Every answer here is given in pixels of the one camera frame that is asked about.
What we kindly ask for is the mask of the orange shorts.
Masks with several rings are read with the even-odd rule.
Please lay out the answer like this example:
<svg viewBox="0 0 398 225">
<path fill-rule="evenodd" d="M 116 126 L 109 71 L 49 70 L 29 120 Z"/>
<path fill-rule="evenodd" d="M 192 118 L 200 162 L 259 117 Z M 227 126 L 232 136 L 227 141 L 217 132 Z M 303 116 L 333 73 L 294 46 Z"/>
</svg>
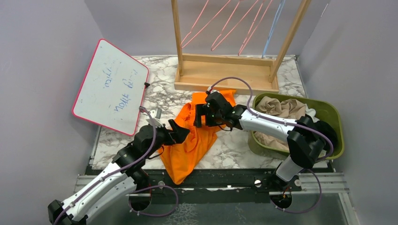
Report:
<svg viewBox="0 0 398 225">
<path fill-rule="evenodd" d="M 160 157 L 165 169 L 176 185 L 181 184 L 193 171 L 217 140 L 216 133 L 221 130 L 220 127 L 194 126 L 196 105 L 204 104 L 206 96 L 204 92 L 193 93 L 191 102 L 186 103 L 174 119 L 177 125 L 189 129 L 185 141 L 158 149 L 158 152 L 162 152 Z"/>
</svg>

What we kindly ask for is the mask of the beige garment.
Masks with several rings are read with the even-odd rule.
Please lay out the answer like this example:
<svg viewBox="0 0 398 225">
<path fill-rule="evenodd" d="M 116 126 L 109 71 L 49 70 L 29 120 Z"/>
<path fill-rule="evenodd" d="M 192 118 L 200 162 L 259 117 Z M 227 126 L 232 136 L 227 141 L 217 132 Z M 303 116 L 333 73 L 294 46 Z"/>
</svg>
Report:
<svg viewBox="0 0 398 225">
<path fill-rule="evenodd" d="M 276 98 L 264 96 L 254 107 L 256 111 L 272 116 L 298 120 L 302 116 L 310 115 L 310 108 L 297 99 L 280 101 Z M 288 144 L 267 134 L 254 132 L 256 139 L 263 145 L 278 150 L 288 150 Z"/>
</svg>

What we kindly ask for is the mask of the white shorts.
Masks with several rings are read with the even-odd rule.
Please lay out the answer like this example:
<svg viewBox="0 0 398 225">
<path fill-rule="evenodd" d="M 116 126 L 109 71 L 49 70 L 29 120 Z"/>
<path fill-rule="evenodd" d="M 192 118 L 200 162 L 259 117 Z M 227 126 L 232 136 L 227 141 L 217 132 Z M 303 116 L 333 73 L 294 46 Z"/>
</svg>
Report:
<svg viewBox="0 0 398 225">
<path fill-rule="evenodd" d="M 309 108 L 308 105 L 306 105 L 305 114 L 308 115 L 314 123 L 319 121 L 319 119 L 316 117 L 316 110 Z"/>
</svg>

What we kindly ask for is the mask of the black shorts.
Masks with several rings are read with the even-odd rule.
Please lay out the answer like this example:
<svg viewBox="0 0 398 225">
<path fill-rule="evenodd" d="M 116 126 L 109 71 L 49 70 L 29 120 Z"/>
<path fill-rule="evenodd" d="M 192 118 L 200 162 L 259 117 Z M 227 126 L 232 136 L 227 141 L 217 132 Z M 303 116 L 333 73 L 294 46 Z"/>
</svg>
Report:
<svg viewBox="0 0 398 225">
<path fill-rule="evenodd" d="M 322 120 L 315 122 L 315 126 L 320 133 L 324 134 L 327 138 L 329 138 L 329 140 L 333 144 L 333 148 L 335 148 L 338 144 L 338 138 L 337 138 L 337 133 L 333 129 L 333 127 Z"/>
</svg>

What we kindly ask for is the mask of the olive green plastic basket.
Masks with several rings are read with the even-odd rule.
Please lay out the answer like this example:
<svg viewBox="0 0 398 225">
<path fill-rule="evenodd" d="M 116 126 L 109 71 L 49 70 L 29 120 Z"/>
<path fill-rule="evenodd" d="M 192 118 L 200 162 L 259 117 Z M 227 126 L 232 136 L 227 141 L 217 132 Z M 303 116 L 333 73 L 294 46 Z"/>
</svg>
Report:
<svg viewBox="0 0 398 225">
<path fill-rule="evenodd" d="M 316 111 L 315 117 L 328 123 L 337 134 L 337 141 L 333 143 L 334 151 L 327 157 L 327 160 L 333 160 L 340 157 L 344 152 L 344 137 L 342 134 L 342 124 L 340 120 L 340 115 L 337 109 L 329 104 L 328 102 L 308 99 L 304 97 L 294 97 L 275 93 L 261 93 L 256 95 L 253 100 L 253 106 L 255 107 L 263 97 L 276 98 L 280 101 L 287 99 L 296 99 L 304 104 L 307 104 L 309 108 L 313 108 Z M 260 156 L 270 156 L 279 159 L 285 159 L 289 155 L 288 150 L 280 150 L 276 148 L 271 148 L 260 143 L 260 141 L 255 137 L 254 133 L 251 131 L 248 136 L 248 146 L 249 149 Z"/>
</svg>

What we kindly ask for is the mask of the blue wire hanger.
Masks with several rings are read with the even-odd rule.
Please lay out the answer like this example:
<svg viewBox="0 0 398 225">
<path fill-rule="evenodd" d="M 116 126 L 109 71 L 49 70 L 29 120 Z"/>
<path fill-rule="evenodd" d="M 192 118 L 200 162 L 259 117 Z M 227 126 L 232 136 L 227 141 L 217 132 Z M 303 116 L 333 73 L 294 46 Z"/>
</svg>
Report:
<svg viewBox="0 0 398 225">
<path fill-rule="evenodd" d="M 281 14 L 281 12 L 283 10 L 283 7 L 284 7 L 285 3 L 286 3 L 286 0 L 281 0 L 280 3 L 279 3 L 278 8 L 276 10 L 276 13 L 275 13 L 275 16 L 274 16 L 274 19 L 273 19 L 273 22 L 272 22 L 272 25 L 271 25 L 271 28 L 270 28 L 270 31 L 269 31 L 269 34 L 268 34 L 268 38 L 267 38 L 266 43 L 264 45 L 264 49 L 263 49 L 262 56 L 261 56 L 262 59 L 265 58 L 265 56 L 266 56 L 266 52 L 267 52 L 267 49 L 269 47 L 269 43 L 271 41 L 271 38 L 272 38 L 272 35 L 274 33 L 276 24 L 278 22 L 278 19 L 280 18 L 280 14 Z"/>
</svg>

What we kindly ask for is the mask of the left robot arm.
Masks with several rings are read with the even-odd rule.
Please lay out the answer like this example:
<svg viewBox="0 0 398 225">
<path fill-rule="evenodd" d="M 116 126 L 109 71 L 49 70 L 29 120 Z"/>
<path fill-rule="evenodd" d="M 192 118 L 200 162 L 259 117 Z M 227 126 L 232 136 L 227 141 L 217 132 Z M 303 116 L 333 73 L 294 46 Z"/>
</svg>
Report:
<svg viewBox="0 0 398 225">
<path fill-rule="evenodd" d="M 156 122 L 142 126 L 106 168 L 71 197 L 52 201 L 47 209 L 53 225 L 86 225 L 122 196 L 149 189 L 145 161 L 164 146 L 182 144 L 189 129 L 170 119 L 170 129 Z"/>
</svg>

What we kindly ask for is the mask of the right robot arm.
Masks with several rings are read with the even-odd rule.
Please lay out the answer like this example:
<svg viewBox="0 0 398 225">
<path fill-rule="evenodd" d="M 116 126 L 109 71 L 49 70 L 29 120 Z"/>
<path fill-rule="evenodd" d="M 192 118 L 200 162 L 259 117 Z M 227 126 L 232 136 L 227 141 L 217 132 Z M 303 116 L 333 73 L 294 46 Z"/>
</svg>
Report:
<svg viewBox="0 0 398 225">
<path fill-rule="evenodd" d="M 288 144 L 288 157 L 271 177 L 271 186 L 275 190 L 284 190 L 296 174 L 311 169 L 327 144 L 326 136 L 316 129 L 309 117 L 299 120 L 278 118 L 245 105 L 232 106 L 218 91 L 206 94 L 205 102 L 195 106 L 195 127 L 225 125 L 230 129 L 267 134 Z"/>
</svg>

